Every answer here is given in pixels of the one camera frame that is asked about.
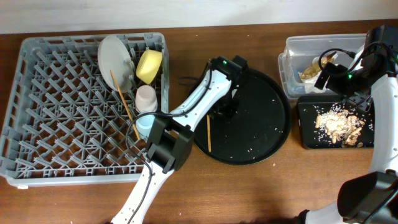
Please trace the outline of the wooden chopstick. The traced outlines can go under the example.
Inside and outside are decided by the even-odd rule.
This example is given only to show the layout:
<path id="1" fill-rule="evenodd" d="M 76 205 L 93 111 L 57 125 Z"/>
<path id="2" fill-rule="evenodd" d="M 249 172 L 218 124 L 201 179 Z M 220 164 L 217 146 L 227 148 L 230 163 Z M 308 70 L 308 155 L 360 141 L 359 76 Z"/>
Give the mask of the wooden chopstick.
<path id="1" fill-rule="evenodd" d="M 211 121 L 210 115 L 206 115 L 206 129 L 207 129 L 207 140 L 208 140 L 208 152 L 211 153 Z"/>
<path id="2" fill-rule="evenodd" d="M 118 91 L 118 93 L 119 93 L 119 95 L 120 95 L 120 98 L 121 98 L 121 100 L 122 100 L 122 103 L 123 103 L 123 105 L 124 105 L 124 107 L 125 107 L 125 109 L 126 109 L 126 111 L 127 111 L 127 115 L 129 116 L 129 119 L 131 120 L 131 124 L 132 124 L 133 130 L 134 130 L 134 132 L 135 132 L 135 134 L 136 134 L 136 137 L 137 137 L 138 140 L 141 140 L 141 137 L 140 137 L 140 135 L 139 135 L 139 133 L 138 133 L 138 130 L 137 130 L 137 128 L 136 128 L 136 125 L 135 125 L 135 123 L 133 122 L 133 117 L 132 117 L 132 114 L 131 114 L 131 112 L 130 112 L 130 109 L 129 109 L 127 103 L 126 103 L 126 100 L 124 99 L 123 92 L 121 91 L 121 89 L 120 89 L 120 87 L 119 87 L 119 85 L 118 85 L 118 81 L 117 81 L 117 79 L 116 79 L 116 77 L 115 77 L 115 75 L 114 75 L 114 73 L 113 73 L 112 70 L 110 70 L 110 74 L 111 74 L 111 77 L 112 77 L 113 82 L 114 82 L 114 84 L 115 84 L 115 87 L 116 87 L 116 89 L 117 89 L 117 91 Z"/>

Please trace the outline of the food scraps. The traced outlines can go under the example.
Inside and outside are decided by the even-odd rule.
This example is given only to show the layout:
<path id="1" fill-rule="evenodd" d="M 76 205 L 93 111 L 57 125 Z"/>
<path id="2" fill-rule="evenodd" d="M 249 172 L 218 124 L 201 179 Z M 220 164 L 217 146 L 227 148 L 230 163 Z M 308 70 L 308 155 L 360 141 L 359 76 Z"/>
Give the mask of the food scraps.
<path id="1" fill-rule="evenodd" d="M 326 147 L 373 147 L 374 123 L 370 113 L 355 109 L 344 109 L 333 103 L 328 106 L 314 106 L 311 140 L 316 146 Z"/>

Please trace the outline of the pink cup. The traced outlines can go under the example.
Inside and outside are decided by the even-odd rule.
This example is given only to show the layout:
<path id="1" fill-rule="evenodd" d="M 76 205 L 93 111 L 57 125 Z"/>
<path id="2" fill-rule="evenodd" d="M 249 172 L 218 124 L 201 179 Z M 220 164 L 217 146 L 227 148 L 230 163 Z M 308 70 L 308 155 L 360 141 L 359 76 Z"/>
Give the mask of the pink cup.
<path id="1" fill-rule="evenodd" d="M 155 112 L 157 110 L 155 89 L 150 85 L 140 86 L 136 92 L 135 105 L 139 113 Z"/>

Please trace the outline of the blue cup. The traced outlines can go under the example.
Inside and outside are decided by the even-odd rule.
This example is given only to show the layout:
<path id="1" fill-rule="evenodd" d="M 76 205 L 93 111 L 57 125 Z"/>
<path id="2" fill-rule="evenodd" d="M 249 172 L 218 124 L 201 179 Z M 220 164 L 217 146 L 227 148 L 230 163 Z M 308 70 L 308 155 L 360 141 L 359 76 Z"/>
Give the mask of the blue cup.
<path id="1" fill-rule="evenodd" d="M 153 114 L 142 116 L 136 120 L 135 125 L 142 139 L 147 140 L 149 137 L 154 120 L 155 116 Z"/>

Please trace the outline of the yellow bowl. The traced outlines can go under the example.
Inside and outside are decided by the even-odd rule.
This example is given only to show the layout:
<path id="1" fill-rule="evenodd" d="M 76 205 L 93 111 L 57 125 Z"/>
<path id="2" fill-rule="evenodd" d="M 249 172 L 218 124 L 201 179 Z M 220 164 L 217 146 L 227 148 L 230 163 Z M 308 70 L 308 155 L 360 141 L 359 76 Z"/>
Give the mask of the yellow bowl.
<path id="1" fill-rule="evenodd" d="M 136 76 L 145 84 L 151 84 L 160 68 L 162 57 L 162 52 L 146 50 L 137 65 Z"/>

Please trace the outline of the grey plate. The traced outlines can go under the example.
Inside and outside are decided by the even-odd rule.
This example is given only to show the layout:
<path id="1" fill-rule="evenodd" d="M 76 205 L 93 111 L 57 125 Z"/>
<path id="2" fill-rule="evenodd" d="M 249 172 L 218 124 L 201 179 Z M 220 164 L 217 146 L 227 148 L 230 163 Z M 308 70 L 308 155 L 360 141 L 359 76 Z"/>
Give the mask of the grey plate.
<path id="1" fill-rule="evenodd" d="M 114 84 L 111 71 L 123 93 L 132 88 L 129 77 L 133 75 L 132 60 L 126 46 L 115 35 L 106 36 L 98 47 L 98 66 L 106 84 L 112 89 Z"/>

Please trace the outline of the white tissue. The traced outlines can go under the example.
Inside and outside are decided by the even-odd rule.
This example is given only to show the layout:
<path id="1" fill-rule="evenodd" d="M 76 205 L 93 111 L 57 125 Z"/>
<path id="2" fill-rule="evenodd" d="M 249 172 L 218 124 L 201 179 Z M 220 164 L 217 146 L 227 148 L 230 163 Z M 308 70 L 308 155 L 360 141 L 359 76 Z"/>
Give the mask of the white tissue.
<path id="1" fill-rule="evenodd" d="M 312 78 L 302 79 L 302 83 L 304 84 L 304 90 L 306 94 L 309 93 L 324 93 L 326 89 L 318 89 L 315 87 L 315 84 L 319 78 L 319 75 L 315 75 Z"/>

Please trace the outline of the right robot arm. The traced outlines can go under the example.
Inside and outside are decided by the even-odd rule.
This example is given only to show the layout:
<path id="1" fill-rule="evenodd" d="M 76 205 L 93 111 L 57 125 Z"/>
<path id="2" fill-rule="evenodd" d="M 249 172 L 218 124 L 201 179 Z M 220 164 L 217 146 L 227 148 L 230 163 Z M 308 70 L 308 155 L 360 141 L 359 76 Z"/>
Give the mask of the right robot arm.
<path id="1" fill-rule="evenodd" d="M 366 94 L 374 103 L 374 147 L 369 172 L 345 182 L 336 202 L 304 210 L 294 223 L 397 223 L 397 28 L 366 34 L 349 68 L 319 63 L 318 89 L 347 100 Z"/>

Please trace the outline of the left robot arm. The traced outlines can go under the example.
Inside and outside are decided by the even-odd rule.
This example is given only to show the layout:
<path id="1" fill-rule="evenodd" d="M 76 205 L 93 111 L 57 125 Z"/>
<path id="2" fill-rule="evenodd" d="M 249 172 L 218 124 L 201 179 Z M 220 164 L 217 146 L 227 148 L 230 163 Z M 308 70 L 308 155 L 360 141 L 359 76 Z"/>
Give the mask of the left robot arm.
<path id="1" fill-rule="evenodd" d="M 142 223 L 164 182 L 188 159 L 195 129 L 206 116 L 232 117 L 238 106 L 234 94 L 248 68 L 246 59 L 224 56 L 211 59 L 201 82 L 171 113 L 153 113 L 154 123 L 146 143 L 144 168 L 122 209 L 112 223 Z"/>

